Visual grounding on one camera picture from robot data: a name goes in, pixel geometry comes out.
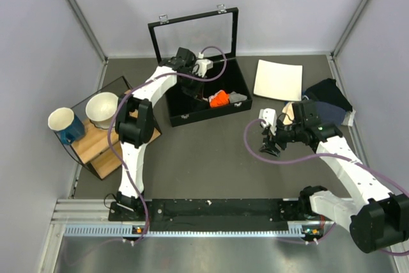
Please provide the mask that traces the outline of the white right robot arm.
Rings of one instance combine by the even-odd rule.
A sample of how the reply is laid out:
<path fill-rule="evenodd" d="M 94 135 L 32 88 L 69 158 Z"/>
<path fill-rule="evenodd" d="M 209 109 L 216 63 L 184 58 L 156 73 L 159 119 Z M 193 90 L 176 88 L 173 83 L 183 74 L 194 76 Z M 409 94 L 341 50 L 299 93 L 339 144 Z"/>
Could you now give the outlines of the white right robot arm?
<path fill-rule="evenodd" d="M 366 169 L 335 123 L 321 118 L 316 102 L 292 105 L 289 123 L 274 109 L 259 112 L 263 127 L 261 152 L 279 156 L 289 143 L 303 143 L 333 171 L 351 196 L 345 201 L 322 186 L 308 186 L 298 197 L 298 211 L 306 219 L 322 215 L 347 230 L 364 253 L 408 240 L 408 196 L 396 195 Z"/>

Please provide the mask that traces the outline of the black underwear beige waistband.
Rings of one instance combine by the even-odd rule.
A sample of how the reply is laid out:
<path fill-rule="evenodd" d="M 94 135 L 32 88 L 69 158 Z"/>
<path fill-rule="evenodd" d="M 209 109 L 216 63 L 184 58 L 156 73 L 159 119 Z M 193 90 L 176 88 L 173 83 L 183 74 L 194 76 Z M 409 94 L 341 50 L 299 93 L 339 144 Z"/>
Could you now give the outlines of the black underwear beige waistband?
<path fill-rule="evenodd" d="M 192 112 L 198 112 L 209 109 L 210 104 L 206 98 L 204 98 L 202 95 L 198 95 L 194 98 L 191 98 L 190 108 Z"/>

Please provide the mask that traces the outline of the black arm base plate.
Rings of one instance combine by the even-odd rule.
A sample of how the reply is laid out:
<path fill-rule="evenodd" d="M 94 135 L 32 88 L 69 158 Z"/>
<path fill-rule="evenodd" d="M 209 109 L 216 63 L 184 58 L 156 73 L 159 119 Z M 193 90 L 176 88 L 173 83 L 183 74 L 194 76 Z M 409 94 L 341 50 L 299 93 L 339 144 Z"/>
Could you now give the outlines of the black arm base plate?
<path fill-rule="evenodd" d="M 303 221 L 297 201 L 283 199 L 153 199 L 151 231 L 281 231 Z"/>

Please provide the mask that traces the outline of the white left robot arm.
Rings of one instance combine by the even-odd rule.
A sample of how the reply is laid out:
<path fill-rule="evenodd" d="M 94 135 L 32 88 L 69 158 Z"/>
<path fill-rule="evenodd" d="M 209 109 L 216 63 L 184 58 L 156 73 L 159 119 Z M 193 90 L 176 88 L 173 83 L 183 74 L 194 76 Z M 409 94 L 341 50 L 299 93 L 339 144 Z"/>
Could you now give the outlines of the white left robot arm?
<path fill-rule="evenodd" d="M 145 211 L 138 194 L 144 190 L 145 149 L 155 130 L 153 107 L 175 85 L 179 85 L 187 96 L 197 97 L 203 87 L 201 79 L 212 67 L 212 62 L 205 59 L 202 52 L 195 55 L 180 47 L 176 56 L 162 60 L 153 75 L 121 106 L 115 120 L 115 131 L 125 165 L 116 201 L 130 219 L 141 218 Z"/>

